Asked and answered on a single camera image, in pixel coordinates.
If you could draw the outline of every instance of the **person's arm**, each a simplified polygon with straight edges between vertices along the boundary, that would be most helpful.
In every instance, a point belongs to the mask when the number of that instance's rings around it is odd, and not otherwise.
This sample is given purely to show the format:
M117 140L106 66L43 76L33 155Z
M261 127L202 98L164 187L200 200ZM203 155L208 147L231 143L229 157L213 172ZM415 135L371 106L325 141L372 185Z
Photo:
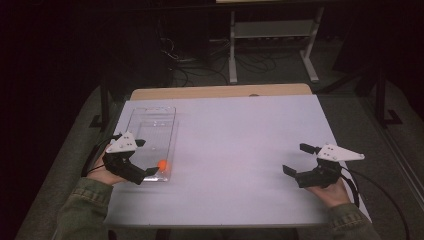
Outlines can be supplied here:
M103 165L104 153L94 167ZM108 239L103 221L113 184L125 179L100 167L81 178L58 214L56 239Z
M381 239L369 219L351 203L341 178L327 188L310 187L307 190L314 193L329 208L333 239Z

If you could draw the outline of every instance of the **black cable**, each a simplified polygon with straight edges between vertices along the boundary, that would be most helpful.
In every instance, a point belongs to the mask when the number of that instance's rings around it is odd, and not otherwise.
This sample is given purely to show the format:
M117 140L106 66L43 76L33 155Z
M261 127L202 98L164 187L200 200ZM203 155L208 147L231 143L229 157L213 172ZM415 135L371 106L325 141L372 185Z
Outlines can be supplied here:
M399 213L399 216L400 216L400 218L402 220L402 223L403 223L403 227L405 229L405 239L406 240L409 240L410 239L410 236L409 236L409 227L408 227L408 224L406 222L405 216L404 216L402 210L400 209L400 207L396 204L395 200L390 196L390 194L383 187L381 187L378 183L376 183L375 181L373 181L371 178L363 175L362 173L356 172L354 170L347 169L345 167L342 167L342 168L344 170L348 171L351 174L353 173L353 174L356 174L356 175L359 175L359 176L363 177L364 179L366 179L370 183L374 184L374 186L376 186L378 189L380 189L380 191L382 191L384 193L384 195L386 195L386 197L392 202L393 206L396 208L397 212Z
M347 178L343 174L341 174L340 176L345 180L347 185L349 185L349 188L352 191L353 202L359 208L359 192L358 192L357 187L353 184L352 180L350 180L349 178Z
M97 166L97 167L95 167L95 168L92 168L90 171L87 171L87 175L89 174L89 173L91 173L92 171L94 171L94 170L96 170L96 169L99 169L99 168L101 168L101 167L104 167L104 166L106 166L105 164L102 164L102 165L100 165L100 166Z
M184 69L207 70L207 71L211 71L211 72L213 72L213 73L212 73L212 74L197 74L197 73L193 73L193 72L186 71L186 70L184 70ZM184 71L185 73L188 73L188 74L191 74L191 75L195 75L195 76L201 76L201 77L203 77L203 76L209 76L209 75L213 75L213 74L218 74L218 75L220 75L220 76L224 79L225 84L226 84L226 85L228 85L227 77L225 77L225 75L224 75L224 74L222 74L220 71L214 70L214 69L212 69L212 68L207 68L207 67L181 67L181 68L180 68L180 70L181 70L181 71Z

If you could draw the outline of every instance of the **dark background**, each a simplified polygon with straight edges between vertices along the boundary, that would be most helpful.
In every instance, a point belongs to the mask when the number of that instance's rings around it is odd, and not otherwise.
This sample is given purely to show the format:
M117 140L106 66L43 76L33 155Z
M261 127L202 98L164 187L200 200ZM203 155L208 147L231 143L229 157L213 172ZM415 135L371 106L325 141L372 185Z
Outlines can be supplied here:
M123 101L135 88L167 87L171 63L160 52L161 37L174 39L181 50L200 57L206 56L209 38L228 38L225 11L92 12L104 7L163 6L163 2L0 3L2 106L6 109L1 124L2 239L16 235L80 108L101 79L106 80L115 101ZM369 59L380 59L387 78L404 91L423 117L424 9L419 2L327 8L318 38L345 40L335 70L350 73ZM261 20L273 20L281 16L280 11L251 12ZM297 11L299 16L310 10Z

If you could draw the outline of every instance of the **floor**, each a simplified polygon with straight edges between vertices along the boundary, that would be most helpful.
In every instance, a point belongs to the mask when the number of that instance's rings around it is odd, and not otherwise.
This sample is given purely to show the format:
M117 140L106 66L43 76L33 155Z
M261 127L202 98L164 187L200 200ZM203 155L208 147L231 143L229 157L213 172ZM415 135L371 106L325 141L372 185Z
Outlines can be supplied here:
M265 39L240 42L237 47L238 84L307 83L319 90L345 76L332 70L342 45L341 40L318 41L311 61L321 81L312 84L303 67L298 51L304 40ZM214 43L216 51L208 63L181 61L175 66L173 87L212 86L228 84L228 62L225 41ZM355 149L367 156L366 162L348 163L379 183L390 194L405 216L411 239L424 235L423 202L420 180L424 182L423 155L424 124L409 107L403 93L387 84L386 107L393 109L403 124L382 128L373 116L374 92L368 97L354 94L353 80L330 94L318 95L333 134L340 146ZM120 103L111 103L112 122L119 116ZM57 211L79 179L81 167L92 147L113 130L89 127L93 117L100 114L97 88L86 100L65 143L52 165L37 198L23 222L16 239L52 239ZM404 239L399 213L383 193L358 177L362 197L382 239ZM115 229L118 239L154 239L156 229ZM300 239L329 239L326 227L301 228Z

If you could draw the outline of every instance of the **table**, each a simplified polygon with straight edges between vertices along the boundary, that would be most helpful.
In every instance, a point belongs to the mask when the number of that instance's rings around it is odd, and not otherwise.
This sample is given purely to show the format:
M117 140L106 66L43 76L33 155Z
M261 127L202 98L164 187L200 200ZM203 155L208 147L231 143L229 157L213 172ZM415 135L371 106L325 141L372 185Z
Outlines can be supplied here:
M126 130L135 107L175 107L172 174L168 182L118 184L105 223L154 228L326 223L323 204L282 172L283 164L300 172L316 167L315 156L300 151L300 143L336 144L308 90L304 84L136 90L115 133Z

